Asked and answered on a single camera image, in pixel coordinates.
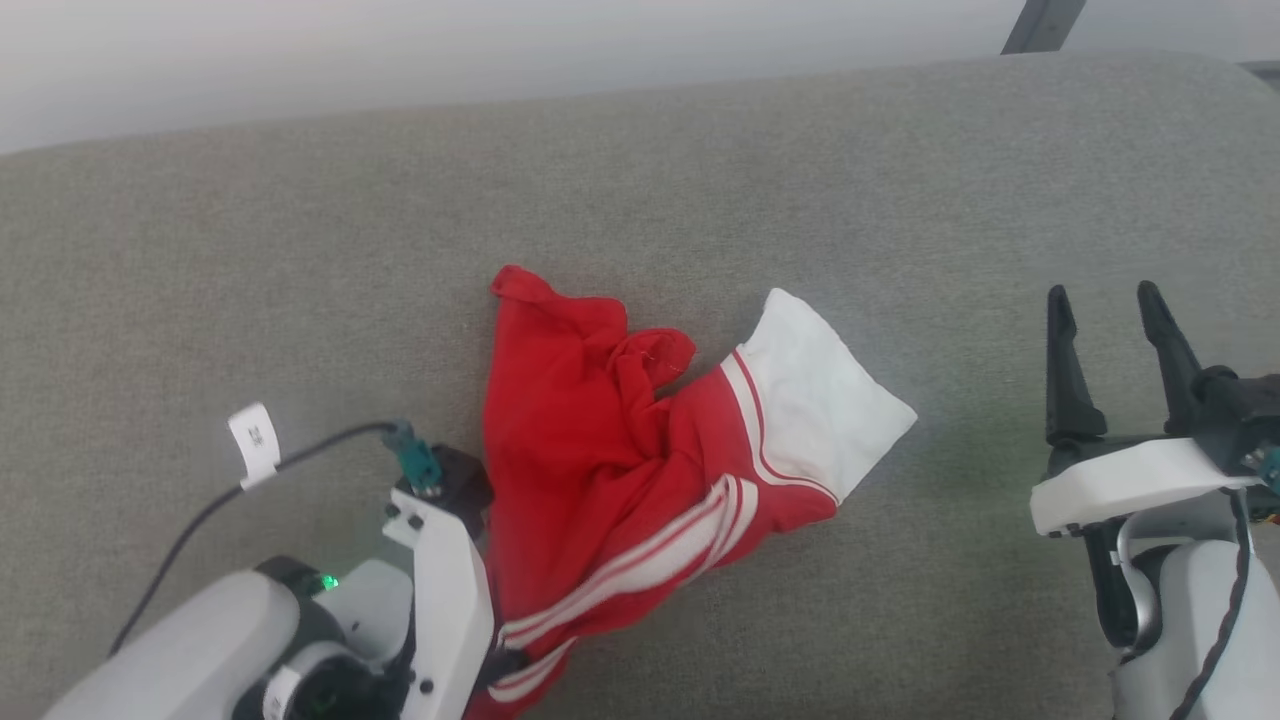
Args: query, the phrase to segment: white cuff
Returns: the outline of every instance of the white cuff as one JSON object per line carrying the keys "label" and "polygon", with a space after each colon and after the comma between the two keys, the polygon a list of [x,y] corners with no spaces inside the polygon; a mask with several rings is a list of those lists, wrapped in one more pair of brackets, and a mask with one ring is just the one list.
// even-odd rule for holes
{"label": "white cuff", "polygon": [[786,291],[769,292],[760,323],[735,356],[723,368],[765,482],[813,480],[838,503],[915,423],[915,411]]}

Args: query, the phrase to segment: white stripe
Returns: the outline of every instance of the white stripe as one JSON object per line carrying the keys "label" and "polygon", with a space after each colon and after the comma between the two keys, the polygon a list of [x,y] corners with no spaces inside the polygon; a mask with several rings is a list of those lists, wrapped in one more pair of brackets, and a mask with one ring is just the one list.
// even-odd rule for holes
{"label": "white stripe", "polygon": [[[511,623],[507,623],[502,628],[502,634],[504,637],[507,637],[507,638],[511,638],[511,637],[515,637],[515,635],[526,634],[530,630],[536,629],[539,625],[541,625],[544,623],[548,623],[548,621],[552,621],[553,619],[558,618],[561,614],[566,612],[567,609],[570,609],[570,607],[577,605],[579,602],[581,602],[581,600],[584,597],[586,597],[589,594],[594,594],[595,591],[599,589],[600,583],[604,582],[604,579],[605,579],[607,575],[609,575],[611,573],[616,571],[618,568],[622,568],[623,565],[634,562],[637,557],[641,557],[645,553],[652,552],[653,548],[655,548],[655,547],[666,543],[667,541],[669,541],[672,538],[672,536],[675,536],[676,532],[680,530],[681,525],[684,525],[685,523],[687,523],[690,518],[696,518],[699,514],[704,512],[709,506],[712,506],[716,502],[718,502],[724,496],[724,489],[726,489],[726,483],[716,483],[716,486],[712,487],[712,491],[709,493],[707,493],[707,497],[701,502],[699,502],[694,507],[690,507],[689,510],[686,510],[682,515],[680,515],[678,518],[676,518],[671,523],[667,523],[667,525],[663,527],[662,530],[658,530],[657,534],[654,534],[653,537],[650,537],[645,542],[643,542],[643,543],[632,547],[631,550],[628,550],[628,551],[618,555],[613,560],[609,560],[608,562],[605,562],[603,566],[600,566],[600,569],[598,569],[595,573],[593,573],[591,577],[585,583],[580,584],[573,592],[571,592],[567,596],[564,596],[563,598],[561,598],[559,602],[557,602],[556,605],[548,607],[547,610],[543,610],[541,612],[530,615],[527,618],[521,618],[520,620],[512,620]],[[649,561],[644,562],[643,565],[648,565]],[[572,618],[570,618],[570,619],[561,619],[559,621],[556,623],[556,625],[562,625],[562,624],[567,623],[568,620],[572,620]]]}
{"label": "white stripe", "polygon": [[730,536],[732,536],[733,529],[737,528],[739,516],[741,515],[740,509],[742,507],[742,480],[726,473],[724,475],[721,475],[721,482],[728,484],[728,502],[726,502],[724,514],[721,516],[721,527],[716,533],[716,542],[712,543],[703,564],[698,566],[698,570],[692,575],[685,579],[684,584],[689,584],[694,580],[694,578],[705,573],[712,565],[724,556],[724,552],[728,552],[726,543],[730,542]]}
{"label": "white stripe", "polygon": [[534,662],[518,673],[502,678],[498,680],[500,687],[497,684],[489,685],[489,697],[498,702],[515,702],[534,692],[538,685],[543,684],[547,675],[550,675],[556,664],[559,662],[561,657],[564,657],[564,653],[568,652],[568,648],[572,647],[575,642],[577,642],[577,638],[570,638],[561,643],[559,647],[547,653],[547,657],[543,657],[538,662]]}
{"label": "white stripe", "polygon": [[557,612],[545,623],[525,633],[507,633],[507,647],[527,647],[548,632],[581,618],[602,602],[623,593],[643,592],[659,587],[678,575],[681,570],[700,560],[716,539],[719,515],[714,511],[694,521],[686,530],[673,536],[671,542],[634,568],[602,577],[595,587],[572,603],[557,603]]}
{"label": "white stripe", "polygon": [[[760,425],[764,423],[764,418],[760,418],[755,410],[755,396],[751,395],[751,384],[748,382],[746,375],[742,374],[742,368],[739,366],[737,357],[735,357],[733,354],[730,354],[730,356],[721,363],[721,370],[724,373],[724,378],[728,379],[730,387],[733,388],[733,397],[737,400],[737,409],[742,414],[742,425],[746,428],[746,439],[751,446],[751,466],[755,469],[755,474],[771,486],[799,486],[809,489],[817,489],[831,497],[836,505],[840,505],[841,498],[836,497],[836,495],[823,483],[813,479],[795,480],[791,478],[781,478],[773,474],[764,465],[760,448]],[[760,398],[760,407],[764,407],[764,398]]]}
{"label": "white stripe", "polygon": [[728,536],[728,541],[721,547],[719,552],[716,555],[716,560],[708,565],[708,568],[723,560],[724,556],[737,546],[737,541],[742,539],[742,534],[746,533],[746,528],[749,528],[751,525],[751,520],[755,519],[755,510],[760,506],[760,491],[755,487],[755,483],[751,480],[739,482],[742,486],[742,511],[737,514],[737,521],[733,523],[733,530]]}

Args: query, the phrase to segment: white label tag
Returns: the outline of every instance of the white label tag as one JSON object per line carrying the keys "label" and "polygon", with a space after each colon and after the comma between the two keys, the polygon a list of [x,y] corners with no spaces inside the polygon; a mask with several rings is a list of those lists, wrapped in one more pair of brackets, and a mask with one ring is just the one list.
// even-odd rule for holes
{"label": "white label tag", "polygon": [[275,673],[262,694],[262,720],[284,720],[284,714],[293,705],[293,693],[302,684],[302,675],[285,665]]}
{"label": "white label tag", "polygon": [[236,445],[244,456],[244,479],[241,487],[248,489],[275,474],[280,462],[280,443],[275,439],[271,416],[261,402],[250,405],[227,420],[236,436]]}

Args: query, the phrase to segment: red fabric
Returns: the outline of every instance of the red fabric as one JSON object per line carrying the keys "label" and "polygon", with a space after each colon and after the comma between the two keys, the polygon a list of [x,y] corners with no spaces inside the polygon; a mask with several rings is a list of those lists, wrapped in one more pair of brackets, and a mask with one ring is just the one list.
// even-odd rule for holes
{"label": "red fabric", "polygon": [[[492,290],[502,304],[484,411],[495,491],[486,565],[499,637],[547,661],[480,689],[472,719],[536,702],[573,638],[630,625],[705,564],[836,510],[828,493],[762,480],[745,429],[759,418],[744,416],[719,368],[655,396],[689,366],[695,347],[684,333],[627,334],[617,300],[563,297],[516,266]],[[620,559],[655,536],[666,542]],[[553,615],[568,620],[521,625],[575,591],[584,598]]]}

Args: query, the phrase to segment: cable connector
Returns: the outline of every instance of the cable connector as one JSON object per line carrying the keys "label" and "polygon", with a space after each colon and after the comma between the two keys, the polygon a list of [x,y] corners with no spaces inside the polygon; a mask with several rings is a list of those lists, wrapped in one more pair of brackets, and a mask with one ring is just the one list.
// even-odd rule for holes
{"label": "cable connector", "polygon": [[435,460],[431,448],[413,434],[413,427],[406,420],[396,420],[396,429],[383,434],[383,445],[396,454],[401,473],[419,497],[436,497],[444,489],[440,484],[444,473]]}
{"label": "cable connector", "polygon": [[1263,441],[1240,464],[1256,471],[1272,492],[1280,495],[1280,447]]}

